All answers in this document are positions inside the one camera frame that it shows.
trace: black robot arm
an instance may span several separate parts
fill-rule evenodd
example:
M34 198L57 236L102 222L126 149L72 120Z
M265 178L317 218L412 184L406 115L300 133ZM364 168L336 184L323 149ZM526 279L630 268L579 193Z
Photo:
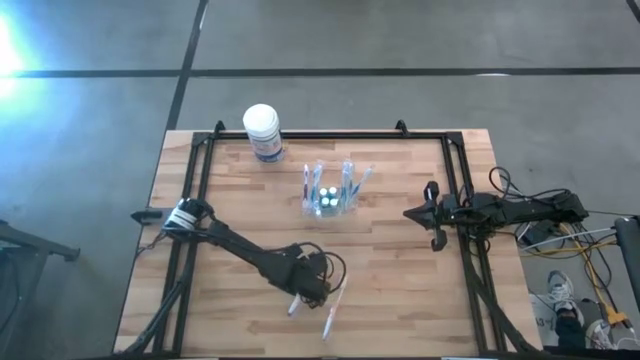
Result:
M207 217L211 219L211 224L206 229L200 228L201 221ZM178 203L164 223L156 241L167 236L174 241L206 242L219 246L253 265L271 285L291 295L299 295L302 302L311 308L324 305L329 294L342 285L347 272L346 264L339 255L325 252L314 243L294 243L278 249L263 249L216 219L213 208L201 200L182 199ZM305 253L304 246L312 247L314 250ZM334 257L343 266L342 276L333 288L327 279L330 276L327 275L329 263L331 273L334 272L334 262L329 260L329 256ZM185 289L188 290L188 274L193 272L193 267L193 263L185 264L183 274L168 292L158 312L136 341L118 356L144 352L180 294Z
M541 220L576 223L589 216L578 196L568 191L519 201L476 193L465 200L464 206L450 194L443 195L442 201L438 202L438 194L438 183L430 181L424 190L425 204L403 213L426 230L434 230L435 238L431 242L434 251L442 250L447 244L447 235L440 229L442 225L465 226L470 234L488 237L496 229L508 225Z
M203 237L204 241L255 266L269 284L291 295L299 294L309 306L322 306L327 299L331 289L326 279L326 254L322 249L317 248L308 255L303 255L301 244L264 250L219 220L211 223L207 234L210 236Z

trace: metal stand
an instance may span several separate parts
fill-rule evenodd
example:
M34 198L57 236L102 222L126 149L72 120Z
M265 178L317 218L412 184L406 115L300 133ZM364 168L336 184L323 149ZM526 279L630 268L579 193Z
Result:
M51 254L62 256L65 261L74 261L80 255L80 249L70 248L41 237L28 234L9 226L6 221L0 220L0 241L10 244L6 248L0 248L2 260L13 272L15 291L8 291L11 285L7 281L0 286L0 294L5 299L14 298L15 304L7 308L7 317L0 329L0 357L6 351L13 330L22 314L27 310L29 300L35 294L40 276L44 270L47 258Z
M29 247L48 254L64 257L66 261L73 261L80 255L80 249L73 249L56 242L16 230L4 220L0 220L0 240L22 247Z

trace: toothbrush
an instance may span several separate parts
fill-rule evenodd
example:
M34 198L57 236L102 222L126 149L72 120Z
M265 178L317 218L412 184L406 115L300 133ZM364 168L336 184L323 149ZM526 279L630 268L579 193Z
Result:
M353 190L353 163L349 163L347 171L349 173L349 186L347 187L346 204L349 204L351 202L351 191Z
M362 179L360 179L360 182L358 183L358 185L356 185L356 187L353 189L353 191L351 191L350 200L352 200L353 198L355 198L358 195L358 192L360 192L360 187L362 187L362 185L364 185L365 181L367 181L367 179L369 178L369 176L371 176L372 173L373 173L373 166L369 167L364 172L364 175L362 175Z
M349 183L349 163L342 163L342 183L340 185L340 205L347 203L347 185Z
M318 197L318 186L320 185L320 177L322 177L322 164L316 165L313 169L313 186L311 187L311 202L316 205Z
M307 193L309 191L309 165L304 164L304 187L302 189L302 205L306 208L308 202Z

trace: container lid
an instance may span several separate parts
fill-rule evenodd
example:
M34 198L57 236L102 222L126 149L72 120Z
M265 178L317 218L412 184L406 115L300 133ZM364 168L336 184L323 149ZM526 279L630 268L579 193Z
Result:
M278 114L266 104L256 104L248 108L242 122L247 132L253 136L271 136L278 130Z

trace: metal bracket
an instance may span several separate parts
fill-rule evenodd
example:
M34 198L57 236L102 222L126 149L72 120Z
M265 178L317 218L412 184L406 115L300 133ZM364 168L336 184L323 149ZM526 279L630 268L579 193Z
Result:
M218 120L218 122L216 123L216 127L213 130L214 133L219 133L220 131L224 131L227 130L227 127L224 126L224 123L222 122L222 120Z
M131 214L131 218L142 226L157 224L163 222L169 216L171 210L171 208L148 207L134 212Z
M202 143L207 141L210 136L211 136L210 132L193 133L193 137L191 138L191 146L198 147L198 146L202 145Z
M464 139L462 138L462 133L460 131L448 131L447 139L458 147L464 146Z
M398 122L396 123L395 129L400 130L403 138L408 138L411 136L411 133L409 133L409 130L407 129L407 124L404 123L404 120L398 120Z

